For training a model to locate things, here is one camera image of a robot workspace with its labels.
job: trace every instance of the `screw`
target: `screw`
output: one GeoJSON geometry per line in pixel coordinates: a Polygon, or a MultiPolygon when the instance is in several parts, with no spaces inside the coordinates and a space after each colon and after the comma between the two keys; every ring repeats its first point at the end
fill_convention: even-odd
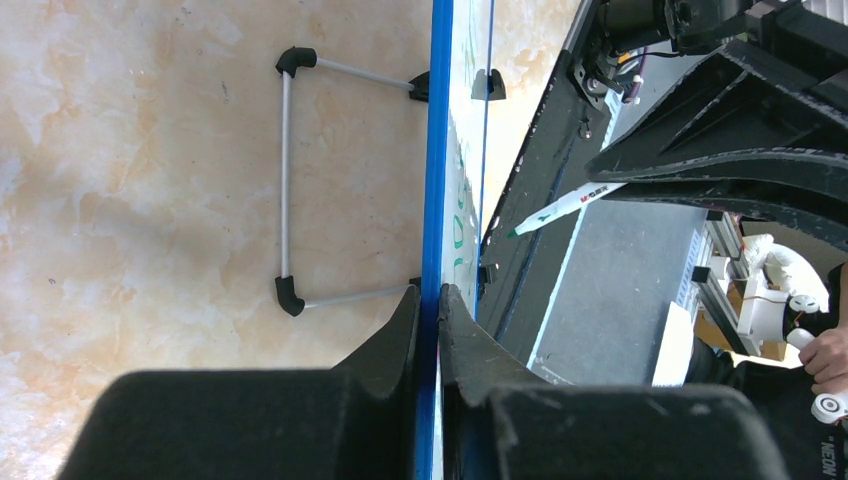
{"type": "Polygon", "coordinates": [[[588,123],[581,123],[580,129],[578,130],[577,134],[580,135],[581,137],[585,138],[586,140],[592,138],[592,131],[589,130],[589,124],[588,123]]]}

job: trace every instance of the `metal tube frame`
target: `metal tube frame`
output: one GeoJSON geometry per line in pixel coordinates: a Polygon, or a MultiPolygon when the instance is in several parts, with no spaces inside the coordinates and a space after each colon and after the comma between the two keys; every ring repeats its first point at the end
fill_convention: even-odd
{"type": "MultiPolygon", "coordinates": [[[[358,68],[350,67],[347,65],[342,65],[340,63],[331,62],[329,60],[324,60],[322,58],[317,58],[315,62],[315,66],[321,66],[324,68],[328,68],[340,73],[344,73],[347,75],[351,75],[354,77],[362,78],[365,80],[371,80],[376,83],[380,83],[383,85],[387,85],[390,87],[395,87],[407,92],[412,92],[414,86],[409,82],[402,82],[398,80],[393,80],[391,78],[387,78],[381,75],[377,75],[371,72],[367,72],[365,70],[360,70],[358,68]]],[[[291,257],[290,257],[290,247],[289,247],[289,166],[291,164],[291,84],[293,80],[293,76],[288,72],[282,72],[283,78],[283,95],[282,95],[282,142],[281,142],[281,188],[280,188],[280,277],[281,279],[286,279],[287,277],[291,277],[291,257]]],[[[278,279],[278,298],[280,296],[280,286],[278,279]]],[[[338,305],[341,303],[355,302],[360,300],[365,300],[368,298],[382,297],[387,295],[399,294],[406,291],[408,288],[408,284],[399,285],[396,287],[385,288],[381,290],[373,290],[362,293],[354,293],[349,295],[342,295],[338,297],[331,297],[321,300],[309,300],[304,301],[299,300],[302,304],[301,309],[295,309],[295,311],[289,311],[283,302],[281,301],[281,306],[292,316],[296,316],[300,313],[300,310],[307,308],[317,308],[328,305],[338,305]]]]}
{"type": "Polygon", "coordinates": [[[709,267],[695,267],[692,281],[698,284],[699,298],[704,308],[718,326],[724,338],[734,352],[742,355],[756,355],[759,348],[748,338],[742,338],[736,331],[739,326],[739,316],[727,299],[724,289],[709,267]]]}
{"type": "Polygon", "coordinates": [[[722,257],[730,259],[733,284],[740,294],[745,292],[750,272],[743,254],[742,240],[733,228],[733,220],[727,212],[710,210],[707,212],[707,231],[713,239],[716,251],[722,257]]]}

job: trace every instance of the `finger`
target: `finger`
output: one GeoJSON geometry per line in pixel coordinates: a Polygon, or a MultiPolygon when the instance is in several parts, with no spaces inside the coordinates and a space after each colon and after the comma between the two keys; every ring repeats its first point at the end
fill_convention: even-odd
{"type": "Polygon", "coordinates": [[[814,374],[816,383],[824,384],[835,378],[845,375],[845,366],[836,362],[830,362],[819,373],[814,374]]]}
{"type": "Polygon", "coordinates": [[[818,352],[816,356],[810,360],[810,363],[804,367],[804,370],[806,370],[810,375],[818,375],[829,363],[830,359],[828,358],[827,352],[818,352]]]}
{"type": "Polygon", "coordinates": [[[798,359],[801,360],[801,363],[803,363],[804,365],[810,363],[813,357],[816,356],[816,352],[818,352],[819,348],[821,347],[822,341],[823,338],[818,337],[812,342],[808,343],[807,346],[805,346],[801,349],[800,352],[798,352],[798,359]]]}
{"type": "Polygon", "coordinates": [[[813,393],[816,395],[822,393],[838,394],[845,391],[848,391],[848,375],[840,375],[825,383],[813,385],[813,393]]]}

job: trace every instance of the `black plastic clip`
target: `black plastic clip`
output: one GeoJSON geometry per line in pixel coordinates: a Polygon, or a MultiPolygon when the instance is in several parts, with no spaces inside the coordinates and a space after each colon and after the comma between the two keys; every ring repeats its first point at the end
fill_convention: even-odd
{"type": "Polygon", "coordinates": [[[487,95],[490,102],[506,100],[506,86],[503,83],[503,76],[495,68],[489,75],[486,75],[486,71],[482,68],[478,70],[477,76],[474,77],[474,85],[471,86],[472,100],[486,100],[487,95]]]}
{"type": "Polygon", "coordinates": [[[294,78],[298,67],[314,68],[317,63],[318,54],[315,53],[314,48],[292,47],[280,55],[280,59],[277,60],[277,71],[280,75],[285,72],[294,78]]]}
{"type": "Polygon", "coordinates": [[[412,84],[412,91],[409,92],[409,98],[419,102],[430,102],[430,72],[424,72],[421,75],[409,81],[412,84]]]}
{"type": "Polygon", "coordinates": [[[483,298],[486,294],[486,286],[495,283],[497,280],[498,264],[493,263],[483,265],[477,271],[477,299],[483,298]]]}
{"type": "Polygon", "coordinates": [[[306,302],[294,291],[294,277],[291,275],[286,278],[277,277],[274,279],[274,284],[277,287],[277,301],[280,302],[283,310],[292,317],[300,315],[306,302]]]}

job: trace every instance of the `black cable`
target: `black cable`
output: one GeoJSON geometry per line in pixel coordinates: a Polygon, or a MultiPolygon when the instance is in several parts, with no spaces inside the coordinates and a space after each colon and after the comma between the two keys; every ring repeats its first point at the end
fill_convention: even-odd
{"type": "Polygon", "coordinates": [[[645,56],[648,56],[648,55],[650,55],[650,56],[652,56],[652,57],[661,57],[661,58],[677,58],[677,57],[682,57],[682,56],[683,56],[683,53],[680,53],[680,52],[678,52],[678,53],[666,53],[666,52],[646,52],[646,53],[640,53],[639,55],[633,55],[632,57],[628,58],[627,60],[625,60],[625,61],[623,61],[623,62],[619,63],[619,64],[615,67],[615,71],[617,72],[617,71],[621,70],[621,69],[622,69],[625,65],[627,65],[628,63],[630,63],[630,62],[631,62],[631,61],[633,61],[633,60],[636,60],[637,58],[645,57],[645,56]]]}

